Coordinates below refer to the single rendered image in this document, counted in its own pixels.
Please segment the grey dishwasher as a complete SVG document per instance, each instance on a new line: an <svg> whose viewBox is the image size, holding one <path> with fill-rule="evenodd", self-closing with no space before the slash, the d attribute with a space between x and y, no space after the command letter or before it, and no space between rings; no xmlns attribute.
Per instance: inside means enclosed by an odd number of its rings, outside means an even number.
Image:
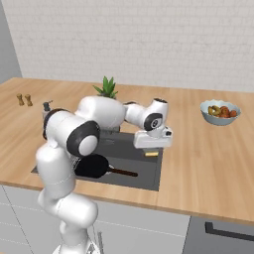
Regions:
<svg viewBox="0 0 254 254"><path fill-rule="evenodd" d="M183 254L254 254L254 242L208 234L206 221L215 229L254 235L254 226L192 216Z"/></svg>

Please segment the white bowl of fruit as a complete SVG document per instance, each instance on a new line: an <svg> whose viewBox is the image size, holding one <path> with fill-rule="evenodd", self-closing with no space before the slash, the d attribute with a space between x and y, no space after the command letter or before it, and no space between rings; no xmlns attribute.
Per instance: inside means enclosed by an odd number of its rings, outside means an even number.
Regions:
<svg viewBox="0 0 254 254"><path fill-rule="evenodd" d="M200 104L204 120L212 125L226 126L237 119L241 110L238 106L223 100L206 100Z"/></svg>

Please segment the green potted plant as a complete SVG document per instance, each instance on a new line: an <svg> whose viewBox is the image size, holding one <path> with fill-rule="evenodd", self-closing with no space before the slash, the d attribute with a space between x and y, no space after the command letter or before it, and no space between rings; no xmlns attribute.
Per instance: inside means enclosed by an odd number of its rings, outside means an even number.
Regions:
<svg viewBox="0 0 254 254"><path fill-rule="evenodd" d="M102 80L102 87L99 88L97 86L94 86L94 88L100 96L115 99L117 94L117 91L115 90L115 85L116 83L114 82L114 77L108 79L105 76Z"/></svg>

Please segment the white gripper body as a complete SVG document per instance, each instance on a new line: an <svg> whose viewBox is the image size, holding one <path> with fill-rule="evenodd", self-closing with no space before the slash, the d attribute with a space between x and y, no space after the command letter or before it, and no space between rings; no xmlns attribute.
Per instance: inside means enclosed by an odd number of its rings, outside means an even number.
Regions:
<svg viewBox="0 0 254 254"><path fill-rule="evenodd" d="M170 147L173 143L173 132L166 130L161 137L151 137L146 131L138 131L134 135L133 145L137 149Z"/></svg>

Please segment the white cupboard run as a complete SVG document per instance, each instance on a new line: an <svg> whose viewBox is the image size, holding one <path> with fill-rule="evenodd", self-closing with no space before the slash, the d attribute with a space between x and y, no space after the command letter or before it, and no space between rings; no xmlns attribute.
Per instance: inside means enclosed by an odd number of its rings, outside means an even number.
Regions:
<svg viewBox="0 0 254 254"><path fill-rule="evenodd" d="M53 254L60 221L38 205L39 193L0 186L0 253ZM182 254L188 215L100 201L88 229L103 254Z"/></svg>

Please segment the black frying pan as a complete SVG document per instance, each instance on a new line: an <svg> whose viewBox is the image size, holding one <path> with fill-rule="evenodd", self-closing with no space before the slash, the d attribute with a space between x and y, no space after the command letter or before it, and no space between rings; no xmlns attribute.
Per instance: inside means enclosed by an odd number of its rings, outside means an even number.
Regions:
<svg viewBox="0 0 254 254"><path fill-rule="evenodd" d="M99 179L107 173L114 173L129 177L137 177L134 172L119 170L111 167L108 160L98 154L92 154L81 158L74 167L74 172L77 176Z"/></svg>

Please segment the dark grey sink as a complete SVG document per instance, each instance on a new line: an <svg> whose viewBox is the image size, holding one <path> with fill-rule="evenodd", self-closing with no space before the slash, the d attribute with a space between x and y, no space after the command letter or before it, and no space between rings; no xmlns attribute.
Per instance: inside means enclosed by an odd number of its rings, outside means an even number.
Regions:
<svg viewBox="0 0 254 254"><path fill-rule="evenodd" d="M67 147L58 143L46 143L37 153L37 165L33 173L38 173L44 184L52 187L64 183L73 187L74 180L98 182L128 188L148 191L158 191L160 185L163 150L157 157L146 157L142 149L133 145L134 135L129 133L114 133L102 135L97 139L89 135L72 143L76 148L71 154ZM105 157L109 165L115 169L137 173L137 177L129 177L114 173L107 173L99 179L77 176L74 172L75 164L83 157L98 154Z"/></svg>

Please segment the soap dispenser with black pump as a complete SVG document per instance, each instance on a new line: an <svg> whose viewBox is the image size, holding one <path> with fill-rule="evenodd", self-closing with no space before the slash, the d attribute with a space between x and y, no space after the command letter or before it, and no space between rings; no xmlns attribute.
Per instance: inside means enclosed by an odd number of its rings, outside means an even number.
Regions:
<svg viewBox="0 0 254 254"><path fill-rule="evenodd" d="M45 119L45 117L47 116L47 114L51 111L51 107L50 107L50 104L52 103L53 101L50 100L50 101L46 101L43 103L43 119Z"/></svg>

